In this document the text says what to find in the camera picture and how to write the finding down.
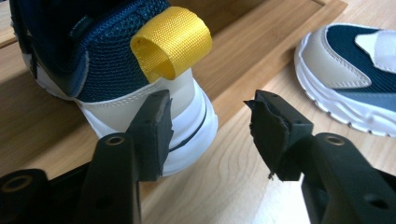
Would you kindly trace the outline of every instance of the navy mesh fabric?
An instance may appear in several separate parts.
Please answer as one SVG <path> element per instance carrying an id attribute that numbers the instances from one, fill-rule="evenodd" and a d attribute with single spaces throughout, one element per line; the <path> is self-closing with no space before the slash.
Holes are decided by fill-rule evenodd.
<path id="1" fill-rule="evenodd" d="M 332 49 L 341 57 L 360 69 L 371 80 L 372 85 L 366 88 L 337 89 L 338 92 L 356 93 L 394 93 L 396 76 L 373 66 L 370 56 L 355 44 L 356 35 L 372 34 L 376 29 L 361 28 L 349 25 L 334 25 L 329 28 L 327 40 Z"/>
<path id="2" fill-rule="evenodd" d="M 11 18 L 23 53 L 34 54 L 49 77 L 67 94 L 75 91 L 78 77 L 71 76 L 73 43 L 49 19 L 40 0 L 11 0 Z"/>
<path id="3" fill-rule="evenodd" d="M 96 24 L 80 42 L 76 54 L 88 51 L 89 71 L 77 97 L 99 102 L 136 91 L 148 81 L 130 49 L 132 36 L 148 20 L 169 7 L 163 0 L 135 1 Z"/>

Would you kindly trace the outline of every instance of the navy blue sneaker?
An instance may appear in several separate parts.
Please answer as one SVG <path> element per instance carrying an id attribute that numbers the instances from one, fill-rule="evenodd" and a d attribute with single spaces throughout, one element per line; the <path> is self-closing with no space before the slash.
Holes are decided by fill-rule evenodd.
<path id="1" fill-rule="evenodd" d="M 49 93 L 77 103 L 99 137 L 125 132 L 155 91 L 169 90 L 174 136 L 163 167 L 174 174 L 213 141 L 218 120 L 191 70 L 148 81 L 131 38 L 170 6 L 165 0 L 11 0 L 26 65 Z"/>
<path id="2" fill-rule="evenodd" d="M 396 137 L 396 31 L 327 25 L 302 40 L 294 61 L 307 95 L 332 118 Z"/>

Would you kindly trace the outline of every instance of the white sole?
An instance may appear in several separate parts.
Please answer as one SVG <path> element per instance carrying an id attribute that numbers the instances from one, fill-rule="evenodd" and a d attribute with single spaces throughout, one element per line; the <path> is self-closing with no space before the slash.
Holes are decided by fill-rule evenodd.
<path id="1" fill-rule="evenodd" d="M 24 57 L 25 62 L 28 63 L 29 55 L 24 55 Z M 51 95 L 64 100 L 74 100 L 73 98 L 67 97 L 57 87 L 41 66 L 37 67 L 36 82 Z M 218 117 L 215 114 L 213 105 L 195 81 L 194 90 L 195 95 L 190 105 L 181 114 L 172 119 L 173 129 L 175 132 L 172 137 L 170 148 L 179 145 L 187 138 L 190 140 L 184 145 L 169 152 L 163 166 L 163 176 L 173 175 L 195 163 L 208 149 L 216 136 Z M 116 130 L 106 126 L 101 120 L 90 113 L 89 110 L 85 109 L 80 104 L 78 105 L 96 133 L 117 132 Z"/>
<path id="2" fill-rule="evenodd" d="M 350 127 L 380 136 L 396 137 L 396 113 L 351 100 L 325 87 L 304 62 L 302 56 L 309 40 L 306 35 L 294 54 L 297 78 L 308 97 L 333 119 Z"/>

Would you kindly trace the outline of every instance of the yellow pull tab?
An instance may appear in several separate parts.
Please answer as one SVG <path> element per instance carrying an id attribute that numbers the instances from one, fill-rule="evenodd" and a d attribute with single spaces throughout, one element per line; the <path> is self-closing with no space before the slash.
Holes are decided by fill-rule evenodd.
<path id="1" fill-rule="evenodd" d="M 148 21 L 131 40 L 131 50 L 150 83 L 173 80 L 212 48 L 204 22 L 182 7 L 169 7 Z"/>

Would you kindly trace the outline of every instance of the wooden floor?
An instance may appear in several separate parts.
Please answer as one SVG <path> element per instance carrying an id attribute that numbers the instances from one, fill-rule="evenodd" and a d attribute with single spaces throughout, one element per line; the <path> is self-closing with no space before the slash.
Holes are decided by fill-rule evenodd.
<path id="1" fill-rule="evenodd" d="M 393 0 L 181 1 L 207 23 L 211 53 L 192 69 L 219 115 L 218 135 L 186 170 L 142 183 L 143 223 L 308 223 L 300 183 L 270 181 L 249 134 L 243 100 L 272 91 L 314 122 L 314 133 L 349 138 L 376 168 L 396 175 L 396 139 L 355 131 L 305 96 L 295 77 L 293 46 L 332 21 L 396 29 Z M 78 108 L 41 90 L 12 43 L 0 4 L 0 176 L 24 168 L 49 178 L 92 156 L 97 138 Z"/>

